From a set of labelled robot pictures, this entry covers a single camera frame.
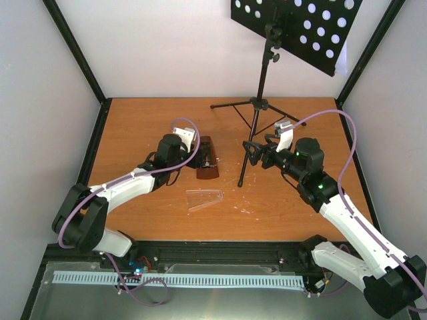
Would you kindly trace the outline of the brown wooden metronome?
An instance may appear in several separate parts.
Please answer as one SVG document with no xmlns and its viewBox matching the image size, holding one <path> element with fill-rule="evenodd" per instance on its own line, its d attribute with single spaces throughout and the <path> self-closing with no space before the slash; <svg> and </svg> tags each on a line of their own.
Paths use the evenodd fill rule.
<svg viewBox="0 0 427 320">
<path fill-rule="evenodd" d="M 213 141 L 210 136 L 201 136 L 196 155 L 196 178 L 210 180 L 219 176 L 218 159 Z"/>
</svg>

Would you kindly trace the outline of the clear plastic metronome cover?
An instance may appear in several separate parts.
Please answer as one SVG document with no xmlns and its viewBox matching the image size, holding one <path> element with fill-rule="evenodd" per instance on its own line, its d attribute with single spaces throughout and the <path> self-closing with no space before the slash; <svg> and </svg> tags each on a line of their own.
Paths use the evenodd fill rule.
<svg viewBox="0 0 427 320">
<path fill-rule="evenodd" d="M 194 189 L 185 192 L 189 212 L 209 207 L 223 200 L 224 193 L 220 189 Z"/>
</svg>

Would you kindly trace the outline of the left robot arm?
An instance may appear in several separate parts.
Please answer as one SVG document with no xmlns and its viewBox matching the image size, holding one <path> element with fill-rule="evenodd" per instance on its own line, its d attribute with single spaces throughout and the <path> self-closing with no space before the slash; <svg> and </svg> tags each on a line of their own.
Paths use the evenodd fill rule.
<svg viewBox="0 0 427 320">
<path fill-rule="evenodd" d="M 74 185 L 52 223 L 60 246 L 80 253 L 109 253 L 122 267 L 134 267 L 139 252 L 132 247 L 131 237 L 105 226 L 108 214 L 167 185 L 171 174 L 189 165 L 197 155 L 199 144 L 199 135 L 193 129 L 175 128 L 173 133 L 163 136 L 157 151 L 130 173 L 102 185 Z"/>
</svg>

